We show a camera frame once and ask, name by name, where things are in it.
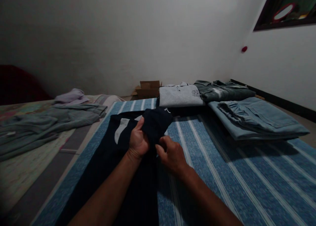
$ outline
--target forearm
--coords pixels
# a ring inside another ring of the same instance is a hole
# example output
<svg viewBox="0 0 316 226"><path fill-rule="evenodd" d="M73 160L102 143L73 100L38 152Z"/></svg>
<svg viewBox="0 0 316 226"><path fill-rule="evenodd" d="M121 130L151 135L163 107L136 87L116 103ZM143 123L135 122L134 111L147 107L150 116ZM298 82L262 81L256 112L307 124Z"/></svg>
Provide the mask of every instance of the forearm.
<svg viewBox="0 0 316 226"><path fill-rule="evenodd" d="M188 167L179 178L197 200L208 223L213 225L242 225L220 198L207 187L193 168Z"/></svg>
<svg viewBox="0 0 316 226"><path fill-rule="evenodd" d="M129 149L69 225L111 225L140 162Z"/></svg>

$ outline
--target logo on shirt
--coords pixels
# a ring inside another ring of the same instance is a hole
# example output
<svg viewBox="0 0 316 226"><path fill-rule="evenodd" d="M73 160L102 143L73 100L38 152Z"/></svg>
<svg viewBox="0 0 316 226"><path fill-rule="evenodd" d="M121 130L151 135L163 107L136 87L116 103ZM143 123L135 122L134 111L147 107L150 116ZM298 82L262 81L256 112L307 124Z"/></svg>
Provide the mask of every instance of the logo on shirt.
<svg viewBox="0 0 316 226"><path fill-rule="evenodd" d="M196 90L193 90L192 91L192 94L193 94L193 96L195 96L195 97L199 97L200 96L200 93L199 93L199 91L196 89Z"/></svg>

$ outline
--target white wall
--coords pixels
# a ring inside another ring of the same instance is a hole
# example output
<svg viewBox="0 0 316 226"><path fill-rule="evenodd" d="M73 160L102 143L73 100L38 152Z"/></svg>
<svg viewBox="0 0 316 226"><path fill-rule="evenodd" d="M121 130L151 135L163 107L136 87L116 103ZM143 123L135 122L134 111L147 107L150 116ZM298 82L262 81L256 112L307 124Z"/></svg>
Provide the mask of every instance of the white wall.
<svg viewBox="0 0 316 226"><path fill-rule="evenodd" d="M316 25L253 32L232 78L316 111Z"/></svg>
<svg viewBox="0 0 316 226"><path fill-rule="evenodd" d="M262 0L1 0L0 52L47 92L228 80Z"/></svg>

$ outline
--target light purple cloth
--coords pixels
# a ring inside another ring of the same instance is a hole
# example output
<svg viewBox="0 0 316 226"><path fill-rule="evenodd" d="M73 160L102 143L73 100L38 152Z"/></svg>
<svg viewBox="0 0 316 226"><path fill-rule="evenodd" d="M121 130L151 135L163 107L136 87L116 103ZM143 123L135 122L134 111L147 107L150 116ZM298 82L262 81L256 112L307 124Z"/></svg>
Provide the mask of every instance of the light purple cloth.
<svg viewBox="0 0 316 226"><path fill-rule="evenodd" d="M90 99L88 99L85 96L85 93L82 90L74 88L72 89L72 91L68 93L56 96L55 104L63 104L65 106L68 106L74 104L81 104L89 100Z"/></svg>

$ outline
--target cardboard box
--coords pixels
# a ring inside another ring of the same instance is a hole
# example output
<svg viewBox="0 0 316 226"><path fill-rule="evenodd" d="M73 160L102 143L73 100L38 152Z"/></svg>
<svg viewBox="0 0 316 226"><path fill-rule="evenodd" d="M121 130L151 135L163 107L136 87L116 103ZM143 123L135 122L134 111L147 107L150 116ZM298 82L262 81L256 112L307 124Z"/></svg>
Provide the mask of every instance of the cardboard box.
<svg viewBox="0 0 316 226"><path fill-rule="evenodd" d="M140 81L141 86L136 86L132 96L138 95L139 99L157 98L162 83L159 81Z"/></svg>

